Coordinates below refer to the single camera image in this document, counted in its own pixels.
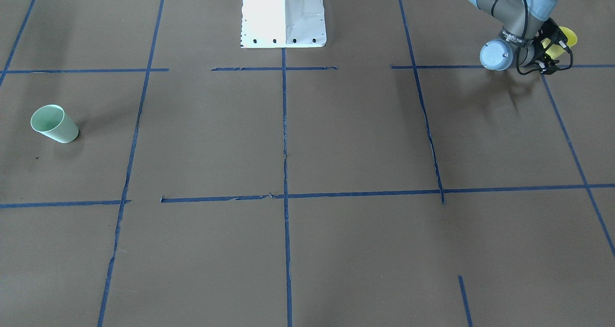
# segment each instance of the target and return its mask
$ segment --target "vertical blue tape line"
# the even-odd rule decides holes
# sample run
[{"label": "vertical blue tape line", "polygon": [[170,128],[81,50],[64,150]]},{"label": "vertical blue tape line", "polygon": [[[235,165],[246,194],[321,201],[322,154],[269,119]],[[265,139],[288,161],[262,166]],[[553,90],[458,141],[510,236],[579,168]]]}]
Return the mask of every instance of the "vertical blue tape line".
[{"label": "vertical blue tape line", "polygon": [[152,61],[154,60],[154,49],[156,48],[156,38],[158,37],[158,28],[160,27],[160,19],[162,18],[163,5],[164,5],[164,0],[160,0],[160,6],[158,7],[158,18],[156,19],[156,27],[154,28],[154,36],[152,38],[152,44],[149,50],[148,68],[147,68],[147,71],[145,71],[145,81],[143,82],[143,91],[141,92],[141,101],[139,103],[139,111],[136,115],[135,131],[132,136],[132,146],[130,148],[128,167],[126,169],[126,182],[123,186],[122,199],[119,205],[119,212],[117,213],[117,224],[116,224],[116,231],[115,231],[115,240],[113,244],[113,255],[111,259],[109,260],[109,268],[107,269],[107,277],[105,280],[105,290],[103,292],[103,300],[100,304],[100,313],[98,315],[98,325],[97,325],[98,327],[102,327],[103,320],[105,318],[105,309],[107,306],[107,299],[109,297],[109,289],[111,287],[111,277],[113,275],[113,266],[114,266],[115,258],[117,254],[117,243],[119,241],[119,233],[121,229],[120,224],[122,222],[123,210],[124,210],[124,206],[126,203],[126,197],[128,195],[128,187],[130,184],[130,174],[132,173],[132,163],[135,158],[136,141],[139,135],[139,122],[141,121],[141,113],[143,112],[143,103],[145,102],[145,94],[147,93],[147,90],[148,90],[149,73],[152,67]]},{"label": "vertical blue tape line", "polygon": [[410,31],[408,29],[408,21],[406,20],[406,10],[404,10],[404,2],[399,1],[399,10],[402,12],[402,20],[404,21],[404,29],[406,30],[406,40],[408,41],[408,50],[410,52],[410,59],[412,60],[412,69],[415,72],[415,80],[417,82],[417,90],[419,93],[419,100],[421,101],[421,108],[423,116],[425,117],[425,128],[427,129],[427,137],[429,139],[429,145],[431,146],[431,154],[433,156],[433,166],[435,167],[435,176],[438,180],[438,188],[440,189],[440,197],[444,204],[444,188],[442,187],[442,179],[440,178],[440,169],[438,167],[438,160],[435,156],[435,147],[433,147],[433,138],[431,136],[431,129],[429,128],[429,119],[427,117],[427,109],[425,108],[425,101],[422,95],[421,81],[419,80],[419,72],[417,69],[417,62],[415,62],[415,54],[412,49],[412,41],[410,40]]},{"label": "vertical blue tape line", "polygon": [[286,248],[286,320],[293,327],[293,295],[290,278],[290,227],[288,225],[288,127],[286,125],[286,49],[282,49],[282,108],[284,135],[284,233]]},{"label": "vertical blue tape line", "polygon": [[578,169],[578,173],[580,174],[580,177],[583,180],[583,184],[585,185],[586,191],[587,191],[587,195],[589,195],[589,199],[591,200],[591,205],[593,206],[593,210],[596,213],[596,216],[598,216],[598,221],[600,222],[600,226],[602,226],[602,232],[604,232],[604,236],[606,237],[606,241],[609,244],[609,247],[611,248],[611,252],[613,253],[613,257],[615,257],[615,246],[613,246],[613,240],[611,239],[611,235],[609,234],[609,230],[606,228],[606,224],[604,223],[604,219],[602,219],[602,213],[600,213],[600,209],[598,209],[598,204],[596,203],[595,198],[593,198],[593,193],[591,193],[591,187],[590,185],[587,183],[587,178],[585,176],[585,174],[583,173],[583,169],[580,165],[580,161],[578,160],[578,157],[576,155],[575,152],[575,148],[573,147],[573,142],[570,140],[570,137],[568,136],[568,132],[566,130],[566,126],[564,126],[564,121],[562,120],[562,115],[560,115],[560,111],[557,109],[557,105],[555,105],[555,99],[553,98],[553,95],[551,93],[551,88],[549,88],[549,84],[547,84],[547,79],[544,77],[544,75],[541,75],[542,77],[542,82],[544,84],[544,87],[547,89],[547,95],[549,95],[549,99],[551,100],[551,105],[553,106],[553,110],[555,111],[555,115],[557,116],[557,120],[560,122],[560,126],[562,127],[562,131],[564,132],[564,137],[566,137],[566,142],[568,143],[568,147],[570,148],[570,152],[572,152],[573,154],[573,158],[575,159],[575,163],[577,165],[577,169]]},{"label": "vertical blue tape line", "polygon": [[472,316],[470,314],[470,305],[467,302],[466,286],[463,283],[463,277],[461,275],[457,275],[457,278],[459,279],[459,288],[461,289],[461,298],[463,298],[463,306],[466,310],[467,325],[468,327],[473,327]]},{"label": "vertical blue tape line", "polygon": [[15,43],[13,43],[13,49],[11,49],[11,54],[9,54],[8,60],[6,60],[6,64],[4,65],[4,70],[2,71],[2,76],[0,76],[0,86],[4,82],[4,77],[6,77],[6,72],[9,71],[9,66],[11,66],[11,61],[13,61],[13,56],[15,56],[15,51],[17,50],[17,45],[19,40],[22,38],[22,34],[24,33],[24,29],[26,28],[26,23],[28,23],[28,19],[30,18],[30,14],[32,13],[32,8],[35,6],[35,1],[30,1],[30,6],[28,7],[28,11],[26,12],[26,16],[24,17],[24,22],[22,22],[22,27],[19,29],[17,33],[17,38],[15,38]]}]

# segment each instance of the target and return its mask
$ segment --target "gray surface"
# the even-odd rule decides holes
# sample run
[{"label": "gray surface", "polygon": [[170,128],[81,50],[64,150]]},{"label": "gray surface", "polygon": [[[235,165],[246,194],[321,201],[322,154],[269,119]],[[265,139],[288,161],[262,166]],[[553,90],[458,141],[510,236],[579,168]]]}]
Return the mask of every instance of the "gray surface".
[{"label": "gray surface", "polygon": [[[2,64],[30,1],[0,0]],[[478,64],[501,27],[467,0],[402,1],[419,65]],[[547,77],[587,182],[610,184],[591,189],[597,211],[540,77],[420,69],[419,94],[412,69],[390,68],[411,64],[398,0],[325,0],[327,46],[286,50],[288,67],[338,69],[286,73],[285,210],[283,73],[211,71],[283,64],[239,48],[240,2],[165,0],[152,67],[167,72],[6,75],[0,325],[93,327],[105,297],[105,327],[281,327],[289,308],[297,327],[465,327],[459,275],[478,327],[615,320],[598,218],[612,237],[612,68]],[[9,70],[145,68],[159,7],[37,0]],[[614,7],[560,0],[575,62],[615,64]],[[80,126],[73,143],[29,127],[50,103]],[[115,204],[50,206],[88,201]]]},{"label": "gray surface", "polygon": [[117,206],[3,209],[0,325],[95,326]]}]

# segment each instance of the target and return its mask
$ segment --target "green plastic cup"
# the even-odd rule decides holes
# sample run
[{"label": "green plastic cup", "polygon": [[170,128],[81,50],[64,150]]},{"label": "green plastic cup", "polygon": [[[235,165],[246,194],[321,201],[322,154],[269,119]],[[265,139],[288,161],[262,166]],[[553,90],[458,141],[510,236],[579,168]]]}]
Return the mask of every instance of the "green plastic cup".
[{"label": "green plastic cup", "polygon": [[37,132],[59,143],[69,143],[79,135],[79,128],[74,121],[57,105],[39,108],[32,115],[30,125]]}]

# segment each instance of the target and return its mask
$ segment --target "robotic arm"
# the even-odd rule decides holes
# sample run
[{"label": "robotic arm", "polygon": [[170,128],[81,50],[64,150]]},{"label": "robotic arm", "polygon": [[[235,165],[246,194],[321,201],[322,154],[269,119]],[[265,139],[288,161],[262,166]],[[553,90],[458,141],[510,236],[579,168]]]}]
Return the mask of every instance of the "robotic arm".
[{"label": "robotic arm", "polygon": [[[539,71],[551,75],[570,69],[573,54],[568,38],[549,18],[557,0],[469,0],[478,9],[499,19],[504,26],[498,38],[488,42],[480,51],[480,62],[486,69],[502,71],[516,67],[521,75]],[[560,46],[570,55],[570,65],[558,67],[551,47]],[[533,69],[523,73],[520,67]]]}]

